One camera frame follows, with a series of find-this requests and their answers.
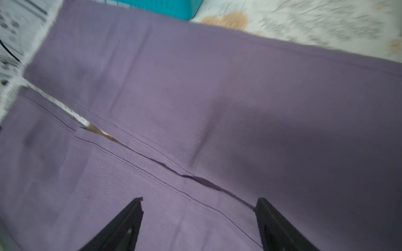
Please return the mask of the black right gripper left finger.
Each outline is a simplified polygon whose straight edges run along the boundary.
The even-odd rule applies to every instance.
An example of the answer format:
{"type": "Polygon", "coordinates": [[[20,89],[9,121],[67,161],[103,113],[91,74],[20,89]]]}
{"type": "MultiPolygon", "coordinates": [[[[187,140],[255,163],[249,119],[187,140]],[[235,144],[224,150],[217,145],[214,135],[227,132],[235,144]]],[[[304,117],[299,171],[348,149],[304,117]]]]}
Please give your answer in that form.
{"type": "Polygon", "coordinates": [[[133,251],[143,218],[141,202],[135,198],[80,251],[133,251]]]}

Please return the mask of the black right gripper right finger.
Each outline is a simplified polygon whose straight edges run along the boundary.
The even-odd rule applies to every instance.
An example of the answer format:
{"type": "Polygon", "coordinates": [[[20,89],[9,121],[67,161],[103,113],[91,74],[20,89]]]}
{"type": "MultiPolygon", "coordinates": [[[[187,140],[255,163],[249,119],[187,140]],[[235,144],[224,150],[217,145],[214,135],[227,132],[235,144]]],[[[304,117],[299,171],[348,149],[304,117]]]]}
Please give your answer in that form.
{"type": "Polygon", "coordinates": [[[318,251],[265,198],[258,199],[254,212],[265,251],[318,251]]]}

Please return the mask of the purple long pants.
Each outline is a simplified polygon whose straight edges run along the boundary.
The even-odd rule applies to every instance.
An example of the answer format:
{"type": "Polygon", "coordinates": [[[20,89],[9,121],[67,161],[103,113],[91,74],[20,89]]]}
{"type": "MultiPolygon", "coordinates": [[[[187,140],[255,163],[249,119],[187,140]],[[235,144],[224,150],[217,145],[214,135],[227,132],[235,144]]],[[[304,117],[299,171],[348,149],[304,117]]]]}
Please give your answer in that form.
{"type": "Polygon", "coordinates": [[[402,66],[63,1],[1,123],[1,227],[77,251],[260,251],[265,198],[321,251],[402,248],[402,66]]]}

